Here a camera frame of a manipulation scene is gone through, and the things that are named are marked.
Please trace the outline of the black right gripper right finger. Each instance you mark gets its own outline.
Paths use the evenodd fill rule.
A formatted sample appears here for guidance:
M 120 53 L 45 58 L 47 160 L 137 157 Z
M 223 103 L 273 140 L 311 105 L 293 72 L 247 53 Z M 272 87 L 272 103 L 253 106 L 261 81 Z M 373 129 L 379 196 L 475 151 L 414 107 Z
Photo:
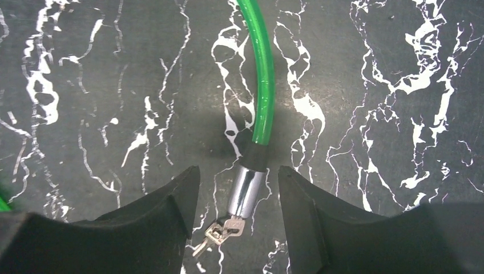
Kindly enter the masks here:
M 483 204 L 425 203 L 386 217 L 282 166 L 281 210 L 293 273 L 482 273 Z

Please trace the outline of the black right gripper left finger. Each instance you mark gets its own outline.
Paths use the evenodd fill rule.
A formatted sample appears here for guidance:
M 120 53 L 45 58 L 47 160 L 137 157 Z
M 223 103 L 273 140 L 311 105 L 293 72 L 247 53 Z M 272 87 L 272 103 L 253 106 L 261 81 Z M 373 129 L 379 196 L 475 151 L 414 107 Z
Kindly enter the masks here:
M 192 237 L 200 169 L 95 220 L 1 213 L 2 273 L 180 273 Z

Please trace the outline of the silver keys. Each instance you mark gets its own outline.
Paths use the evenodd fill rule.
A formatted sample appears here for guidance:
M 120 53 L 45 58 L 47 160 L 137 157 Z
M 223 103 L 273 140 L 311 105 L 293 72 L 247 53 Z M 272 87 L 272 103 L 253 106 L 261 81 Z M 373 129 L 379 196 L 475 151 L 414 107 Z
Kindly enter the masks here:
M 230 237 L 242 235 L 245 227 L 245 220 L 238 216 L 231 216 L 223 224 L 214 221 L 204 233 L 203 241 L 197 245 L 192 256 L 198 258 L 204 251 L 213 246 L 221 246 Z

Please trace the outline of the green cable lock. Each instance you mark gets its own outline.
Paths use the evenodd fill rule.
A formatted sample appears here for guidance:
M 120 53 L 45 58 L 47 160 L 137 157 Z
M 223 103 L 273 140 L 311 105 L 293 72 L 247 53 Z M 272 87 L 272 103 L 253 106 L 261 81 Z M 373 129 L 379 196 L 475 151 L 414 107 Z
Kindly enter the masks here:
M 267 145 L 262 1 L 2 1 L 1 201 L 72 221 Z

